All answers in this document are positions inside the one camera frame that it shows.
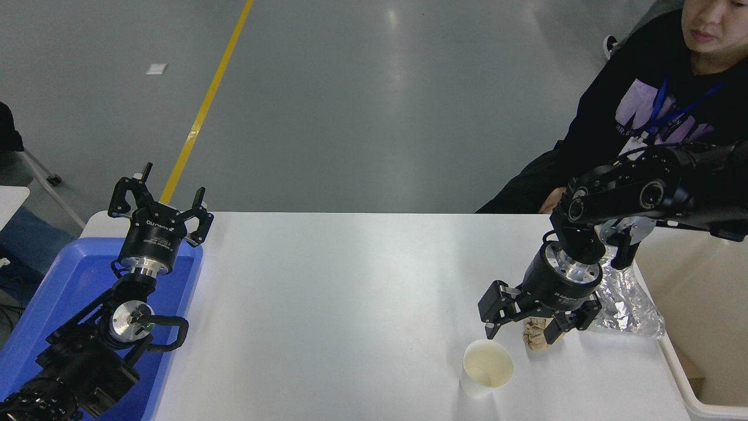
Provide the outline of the person's hand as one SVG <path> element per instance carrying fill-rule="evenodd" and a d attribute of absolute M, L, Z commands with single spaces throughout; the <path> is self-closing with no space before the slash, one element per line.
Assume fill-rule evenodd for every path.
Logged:
<path fill-rule="evenodd" d="M 538 214 L 551 214 L 554 208 L 561 201 L 565 192 L 566 187 L 558 187 L 552 190 L 542 203 L 540 209 L 538 210 Z"/>

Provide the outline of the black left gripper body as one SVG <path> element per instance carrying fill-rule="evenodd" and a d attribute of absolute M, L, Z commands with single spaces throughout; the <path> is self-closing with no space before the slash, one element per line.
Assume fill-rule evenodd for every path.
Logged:
<path fill-rule="evenodd" d="M 137 259 L 146 258 L 158 262 L 162 268 L 172 268 L 184 236 L 185 224 L 177 209 L 158 206 L 151 212 L 139 208 L 131 216 L 119 264 L 134 267 Z"/>

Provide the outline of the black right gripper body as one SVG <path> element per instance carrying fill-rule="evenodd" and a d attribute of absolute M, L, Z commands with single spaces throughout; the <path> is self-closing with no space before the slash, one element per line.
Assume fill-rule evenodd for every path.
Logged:
<path fill-rule="evenodd" d="M 600 309 L 600 264 L 585 264 L 563 250 L 539 250 L 519 285 L 517 309 L 544 317 Z"/>

